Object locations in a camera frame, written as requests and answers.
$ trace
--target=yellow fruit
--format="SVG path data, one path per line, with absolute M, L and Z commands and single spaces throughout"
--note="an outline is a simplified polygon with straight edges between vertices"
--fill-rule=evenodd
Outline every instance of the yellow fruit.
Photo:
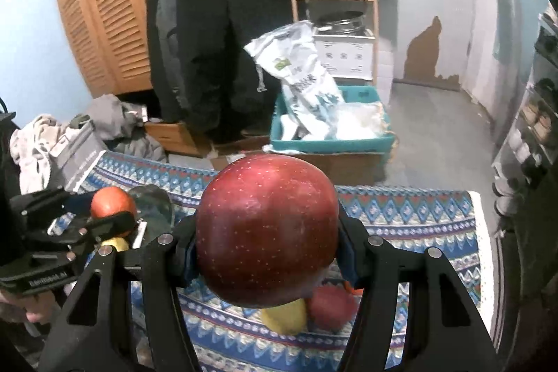
M 130 247 L 128 246 L 128 242 L 122 237 L 113 237 L 109 240 L 105 240 L 101 243 L 101 246 L 105 245 L 113 246 L 116 251 L 127 251 L 128 249 L 130 249 Z
M 260 318 L 271 331 L 294 336 L 306 328 L 306 304 L 303 299 L 297 299 L 292 303 L 262 309 Z

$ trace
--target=teal storage basket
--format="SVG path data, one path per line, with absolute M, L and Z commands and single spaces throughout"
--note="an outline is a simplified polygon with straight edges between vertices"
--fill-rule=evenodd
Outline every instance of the teal storage basket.
M 372 86 L 340 86 L 343 99 L 348 103 L 374 103 L 380 101 L 378 92 Z M 280 93 L 275 103 L 275 113 L 271 122 L 270 142 L 273 149 L 280 150 L 298 150 L 304 153 L 389 153 L 395 141 L 395 135 L 387 133 L 381 138 L 375 139 L 355 139 L 353 141 L 281 141 L 283 127 L 281 126 L 280 117 L 287 113 L 285 99 Z M 390 124 L 390 117 L 387 113 L 384 119 Z

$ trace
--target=silver bolt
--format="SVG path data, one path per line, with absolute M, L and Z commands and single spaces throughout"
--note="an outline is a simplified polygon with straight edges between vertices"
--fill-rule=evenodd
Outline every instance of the silver bolt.
M 428 248 L 428 255 L 435 259 L 439 259 L 440 257 L 442 257 L 442 251 L 440 251 L 438 248 Z
M 381 246 L 383 245 L 383 238 L 377 235 L 370 235 L 370 237 L 368 237 L 368 244 L 370 246 Z
M 162 234 L 159 235 L 159 238 L 157 238 L 157 243 L 160 245 L 168 245 L 169 243 L 172 243 L 172 240 L 174 240 L 174 237 L 171 234 Z
M 111 252 L 112 252 L 111 245 L 105 245 L 99 248 L 99 255 L 105 256 L 105 255 L 109 255 Z

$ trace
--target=patterned rug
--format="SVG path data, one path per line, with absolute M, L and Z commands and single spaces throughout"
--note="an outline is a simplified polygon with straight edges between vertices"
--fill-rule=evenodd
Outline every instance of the patterned rug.
M 156 184 L 169 192 L 177 219 L 195 211 L 200 196 L 216 172 L 194 170 L 104 153 L 82 182 L 79 191 L 117 185 L 130 189 Z M 338 186 L 342 205 L 359 218 L 369 233 L 381 235 L 397 248 L 422 252 L 437 246 L 449 258 L 479 310 L 481 261 L 475 233 L 472 193 L 394 187 Z M 70 222 L 57 221 L 57 231 Z M 328 281 L 340 285 L 335 264 Z M 141 288 L 133 288 L 135 320 L 143 325 Z M 341 332 L 312 330 L 297 336 L 280 336 L 264 326 L 259 311 L 232 306 L 217 298 L 199 280 L 179 290 L 190 338 L 204 371 L 324 371 L 337 369 L 352 329 Z M 401 361 L 407 323 L 408 284 L 399 286 L 390 353 L 386 368 Z

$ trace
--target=drawstring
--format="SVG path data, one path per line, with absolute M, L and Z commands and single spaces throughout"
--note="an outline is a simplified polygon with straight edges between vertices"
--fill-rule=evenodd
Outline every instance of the drawstring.
M 256 65 L 256 71 L 258 72 L 258 80 L 259 80 L 259 85 L 256 90 L 258 92 L 265 92 L 267 91 L 267 89 L 266 89 L 266 85 L 263 83 L 263 69 L 261 68 L 260 65 Z

